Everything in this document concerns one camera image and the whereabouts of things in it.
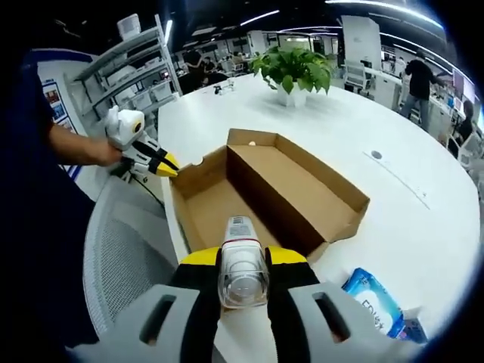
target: shelving unit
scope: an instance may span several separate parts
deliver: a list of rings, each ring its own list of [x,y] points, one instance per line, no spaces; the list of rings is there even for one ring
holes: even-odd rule
[[[162,71],[168,72],[169,81],[173,84],[173,88],[179,95],[182,95],[182,90],[178,83],[178,77],[176,76],[175,68],[173,67],[168,48],[164,41],[165,35],[158,15],[155,15],[155,21],[157,24],[156,26],[115,45],[91,62],[84,70],[82,70],[82,72],[75,75],[73,78],[67,79],[64,77],[67,79],[67,88],[70,92],[76,112],[78,113],[81,122],[85,124],[88,133],[88,126],[92,125],[95,118],[100,121],[105,117],[105,114],[102,114],[105,113],[105,111],[100,112],[97,110],[101,104],[107,102],[104,106],[104,110],[105,107],[111,107],[114,104],[117,104],[116,95],[149,76]],[[109,85],[109,82],[107,81],[109,76],[112,76],[123,67],[133,64],[150,55],[160,57],[160,61],[139,68],[128,76],[121,78],[121,80],[113,85]],[[76,98],[73,97],[73,90],[75,85],[78,84],[81,84],[84,89],[85,101],[88,100],[87,106],[85,104],[77,104]],[[158,107],[175,99],[176,97],[171,95],[159,102],[153,103],[142,111],[144,114],[149,114],[154,112]]]

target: open cardboard box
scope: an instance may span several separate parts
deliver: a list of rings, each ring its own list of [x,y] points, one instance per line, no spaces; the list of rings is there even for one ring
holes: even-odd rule
[[[231,129],[227,145],[172,179],[175,211],[191,251],[220,246],[231,216],[249,216],[263,247],[311,259],[356,234],[369,198],[286,138]]]

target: blue package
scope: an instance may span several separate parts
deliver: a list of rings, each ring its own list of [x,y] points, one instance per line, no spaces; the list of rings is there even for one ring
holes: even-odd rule
[[[357,268],[343,285],[375,318],[375,327],[390,338],[396,338],[405,327],[402,310],[378,280],[363,268]]]

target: white table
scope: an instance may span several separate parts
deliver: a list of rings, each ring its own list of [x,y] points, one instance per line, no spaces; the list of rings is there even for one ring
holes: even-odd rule
[[[235,79],[235,91],[203,88],[160,108],[159,141],[181,166],[225,144],[230,128],[279,132],[322,159],[371,199],[356,236],[332,244],[312,265],[342,283],[354,268],[374,274],[404,309],[422,306],[430,336],[466,289],[479,255],[476,187],[454,157],[418,126],[359,95],[331,88],[306,106],[278,105],[260,79]],[[383,158],[371,156],[377,150]],[[187,250],[162,180],[178,259]],[[264,307],[222,318],[216,346],[230,363],[276,361]]]

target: gray mesh chair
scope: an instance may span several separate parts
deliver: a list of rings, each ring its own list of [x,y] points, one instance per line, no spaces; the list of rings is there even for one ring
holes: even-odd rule
[[[165,210],[149,194],[111,177],[89,221],[84,250],[84,291],[98,335],[117,314],[178,265]]]

